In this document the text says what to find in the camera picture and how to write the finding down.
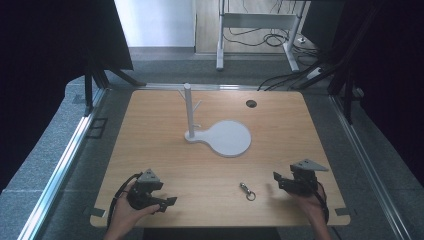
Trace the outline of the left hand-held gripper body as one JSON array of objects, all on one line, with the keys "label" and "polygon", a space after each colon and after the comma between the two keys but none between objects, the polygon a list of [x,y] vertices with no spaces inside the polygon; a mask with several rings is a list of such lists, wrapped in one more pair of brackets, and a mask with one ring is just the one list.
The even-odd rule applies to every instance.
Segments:
[{"label": "left hand-held gripper body", "polygon": [[130,206],[141,210],[153,205],[162,205],[159,198],[152,196],[152,192],[160,190],[163,183],[152,169],[147,169],[135,181],[127,194]]}]

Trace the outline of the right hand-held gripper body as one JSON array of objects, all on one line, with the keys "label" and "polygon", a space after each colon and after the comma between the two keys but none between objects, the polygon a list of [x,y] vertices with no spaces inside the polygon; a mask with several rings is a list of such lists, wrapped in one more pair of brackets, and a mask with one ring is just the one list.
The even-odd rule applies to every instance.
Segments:
[{"label": "right hand-held gripper body", "polygon": [[291,192],[300,196],[310,196],[318,190],[318,180],[316,171],[327,172],[328,168],[314,162],[310,159],[304,159],[300,162],[290,165],[293,175],[293,186]]}]

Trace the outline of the white peg stand round base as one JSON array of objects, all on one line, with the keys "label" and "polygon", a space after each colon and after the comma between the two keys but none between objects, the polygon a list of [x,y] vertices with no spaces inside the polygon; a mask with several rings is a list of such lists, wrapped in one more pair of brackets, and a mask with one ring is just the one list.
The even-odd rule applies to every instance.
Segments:
[{"label": "white peg stand round base", "polygon": [[221,120],[206,130],[196,130],[194,112],[200,105],[193,105],[192,88],[189,83],[183,84],[179,91],[185,101],[188,130],[184,138],[189,143],[202,143],[207,145],[216,154],[233,158],[244,154],[250,147],[252,136],[250,130],[236,120]]}]

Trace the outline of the person's left hand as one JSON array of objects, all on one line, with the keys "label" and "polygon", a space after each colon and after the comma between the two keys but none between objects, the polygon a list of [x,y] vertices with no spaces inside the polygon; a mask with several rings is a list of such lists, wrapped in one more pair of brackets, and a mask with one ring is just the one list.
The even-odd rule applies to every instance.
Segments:
[{"label": "person's left hand", "polygon": [[140,219],[155,213],[159,208],[159,205],[153,205],[141,210],[133,209],[127,200],[127,194],[132,185],[133,183],[127,185],[117,198],[117,203],[108,229],[129,230],[130,232]]}]

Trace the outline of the person's right hand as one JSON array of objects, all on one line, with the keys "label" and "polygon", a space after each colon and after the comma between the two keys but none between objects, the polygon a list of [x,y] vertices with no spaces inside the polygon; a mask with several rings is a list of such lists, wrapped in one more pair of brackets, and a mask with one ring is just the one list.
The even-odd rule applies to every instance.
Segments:
[{"label": "person's right hand", "polygon": [[323,207],[315,195],[304,197],[290,193],[290,196],[294,199],[298,207],[305,214],[311,225],[326,223]]}]

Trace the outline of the black metal stand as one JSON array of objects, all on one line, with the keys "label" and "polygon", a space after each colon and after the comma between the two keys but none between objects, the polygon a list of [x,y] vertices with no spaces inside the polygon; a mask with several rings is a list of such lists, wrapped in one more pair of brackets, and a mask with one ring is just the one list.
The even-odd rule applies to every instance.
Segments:
[{"label": "black metal stand", "polygon": [[342,115],[349,124],[352,123],[352,101],[355,99],[355,64],[359,62],[359,52],[364,48],[365,38],[381,10],[381,5],[377,3],[364,4],[363,7],[364,9],[358,13],[341,40],[319,60],[319,63],[326,63],[329,67],[312,79],[295,87],[296,90],[304,90],[331,77],[327,93],[330,96],[336,96],[344,91]]},{"label": "black metal stand", "polygon": [[109,86],[109,79],[105,73],[106,70],[111,71],[113,74],[133,86],[146,86],[146,83],[134,79],[116,66],[112,66],[106,62],[88,60],[84,74],[85,117],[88,117],[94,109],[93,83],[96,83],[100,89],[106,89]]}]

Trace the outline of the white power strip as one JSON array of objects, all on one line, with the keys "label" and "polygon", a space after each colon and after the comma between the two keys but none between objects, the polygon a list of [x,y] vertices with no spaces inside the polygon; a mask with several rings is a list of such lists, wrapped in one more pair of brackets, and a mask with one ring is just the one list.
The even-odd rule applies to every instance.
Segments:
[{"label": "white power strip", "polygon": [[310,80],[310,79],[312,79],[312,78],[314,78],[314,77],[316,77],[316,76],[318,76],[319,74],[321,74],[321,72],[323,71],[323,69],[322,68],[320,68],[320,67],[317,67],[317,68],[315,68],[313,71],[311,71],[308,75],[307,75],[307,79],[308,80]]}]

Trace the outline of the dark curtain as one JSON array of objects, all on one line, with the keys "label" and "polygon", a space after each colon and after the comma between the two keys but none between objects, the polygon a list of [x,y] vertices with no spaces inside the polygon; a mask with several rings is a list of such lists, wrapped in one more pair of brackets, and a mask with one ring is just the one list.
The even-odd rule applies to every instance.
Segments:
[{"label": "dark curtain", "polygon": [[133,68],[115,0],[0,0],[0,192],[91,59]]},{"label": "dark curtain", "polygon": [[343,66],[361,106],[424,186],[424,0],[311,0],[302,34]]}]

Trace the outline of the aluminium rail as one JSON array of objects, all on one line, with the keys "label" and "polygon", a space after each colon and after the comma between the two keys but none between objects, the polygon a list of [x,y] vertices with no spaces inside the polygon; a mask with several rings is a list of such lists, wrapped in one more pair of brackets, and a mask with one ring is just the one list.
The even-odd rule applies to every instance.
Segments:
[{"label": "aluminium rail", "polygon": [[76,126],[66,148],[59,158],[46,185],[41,190],[30,190],[26,193],[26,201],[32,200],[31,212],[26,218],[20,234],[16,240],[34,240],[45,221],[49,209],[61,188],[62,183],[75,159],[75,156],[84,140],[88,129],[97,113],[99,104],[103,100],[106,91],[98,89],[92,97],[94,109],[83,116]]},{"label": "aluminium rail", "polygon": [[353,125],[344,116],[342,103],[335,96],[329,96],[329,101],[336,112],[342,128],[347,135],[347,138],[352,145],[352,148],[358,158],[358,161],[363,168],[367,180],[373,190],[376,199],[396,237],[397,240],[412,240],[411,235],[394,204],[385,184],[378,175],[371,158],[369,157],[365,147],[359,138]]}]

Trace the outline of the white metal desk frame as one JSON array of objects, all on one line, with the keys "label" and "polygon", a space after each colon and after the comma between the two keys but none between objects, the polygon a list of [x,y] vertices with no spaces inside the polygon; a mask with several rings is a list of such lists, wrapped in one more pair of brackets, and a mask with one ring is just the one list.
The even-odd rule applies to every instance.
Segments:
[{"label": "white metal desk frame", "polygon": [[219,0],[219,34],[216,50],[216,69],[224,69],[224,29],[247,28],[247,29],[281,29],[289,31],[289,39],[283,43],[283,50],[293,72],[299,72],[299,66],[293,55],[294,42],[303,17],[306,6],[305,1],[300,2],[300,7],[294,14],[272,13],[231,13],[225,11],[226,0]]}]

